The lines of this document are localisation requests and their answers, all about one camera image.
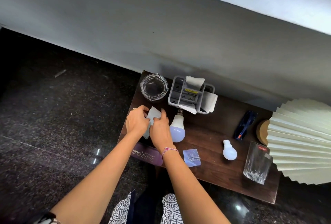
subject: granite floor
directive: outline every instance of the granite floor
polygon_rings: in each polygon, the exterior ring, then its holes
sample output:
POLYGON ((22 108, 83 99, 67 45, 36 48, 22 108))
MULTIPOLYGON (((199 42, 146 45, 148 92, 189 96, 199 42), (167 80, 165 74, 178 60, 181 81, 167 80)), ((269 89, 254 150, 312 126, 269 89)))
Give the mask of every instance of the granite floor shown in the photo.
MULTIPOLYGON (((6 29, 0 45, 0 223, 20 223, 54 206, 113 149, 140 74, 6 29)), ((143 192, 148 170, 129 160, 102 223, 131 189, 143 192)), ((331 223, 330 184, 282 177, 271 205, 201 183, 233 224, 331 223)))

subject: plastic organizer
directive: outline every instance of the plastic organizer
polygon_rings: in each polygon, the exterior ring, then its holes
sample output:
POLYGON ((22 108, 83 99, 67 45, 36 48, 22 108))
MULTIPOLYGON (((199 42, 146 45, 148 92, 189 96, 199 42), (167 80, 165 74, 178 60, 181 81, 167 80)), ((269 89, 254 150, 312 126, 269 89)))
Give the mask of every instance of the plastic organizer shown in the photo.
POLYGON ((193 104, 197 113, 208 114, 201 108, 205 91, 215 93, 215 87, 211 84, 203 83, 198 91, 185 82, 185 77, 175 76, 169 93, 168 104, 180 108, 178 105, 183 101, 193 104))

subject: pink thread bracelet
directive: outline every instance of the pink thread bracelet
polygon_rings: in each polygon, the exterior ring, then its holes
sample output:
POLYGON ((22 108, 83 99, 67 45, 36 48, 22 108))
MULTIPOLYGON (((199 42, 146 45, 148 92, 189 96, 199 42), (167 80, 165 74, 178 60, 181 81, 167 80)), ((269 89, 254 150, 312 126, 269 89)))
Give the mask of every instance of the pink thread bracelet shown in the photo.
POLYGON ((163 155, 165 154, 165 152, 169 151, 169 150, 176 150, 179 153, 179 151, 176 148, 165 147, 163 153, 161 154, 161 158, 163 158, 163 155))

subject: dark wooden tabletop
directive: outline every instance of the dark wooden tabletop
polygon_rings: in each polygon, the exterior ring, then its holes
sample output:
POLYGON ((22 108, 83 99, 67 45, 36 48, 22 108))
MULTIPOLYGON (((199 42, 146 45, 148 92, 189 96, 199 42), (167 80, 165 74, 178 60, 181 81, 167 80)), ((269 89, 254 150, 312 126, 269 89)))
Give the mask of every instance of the dark wooden tabletop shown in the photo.
MULTIPOLYGON (((148 74, 150 73, 143 71, 139 83, 148 74)), ((167 81, 170 88, 172 80, 167 79, 167 81)), ((151 103, 145 99, 138 84, 129 111, 140 105, 145 105, 148 108, 154 106, 158 110, 164 108, 169 122, 172 122, 177 108, 169 106, 167 99, 168 94, 161 102, 151 103)), ((256 126, 259 122, 269 119, 271 116, 271 111, 218 96, 213 113, 193 115, 192 113, 184 112, 186 135, 183 141, 174 144, 182 157, 183 150, 198 150, 201 166, 190 168, 198 179, 274 204, 281 174, 275 164, 272 164, 264 185, 253 182, 243 175, 249 144, 251 141, 259 142, 255 133, 256 126), (245 139, 243 141, 235 140, 233 138, 234 130, 247 110, 258 113, 258 116, 253 125, 249 127, 245 139), (238 153, 237 159, 233 161, 226 160, 222 154, 223 140, 225 139, 230 140, 238 153)), ((125 135, 126 127, 124 124, 118 142, 125 135)), ((150 138, 147 140, 141 138, 140 142, 153 146, 150 138)))

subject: light bulb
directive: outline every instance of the light bulb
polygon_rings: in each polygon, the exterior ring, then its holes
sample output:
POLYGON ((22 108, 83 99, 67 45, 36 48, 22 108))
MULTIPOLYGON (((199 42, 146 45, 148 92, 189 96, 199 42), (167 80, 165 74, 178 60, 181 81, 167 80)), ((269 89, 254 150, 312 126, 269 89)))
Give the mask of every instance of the light bulb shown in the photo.
POLYGON ((173 118, 170 125, 170 133, 173 142, 180 142, 185 137, 183 110, 178 109, 178 113, 173 118))
POLYGON ((223 155, 228 160, 234 160, 237 158, 237 151, 232 147, 229 140, 223 140, 224 150, 223 155))

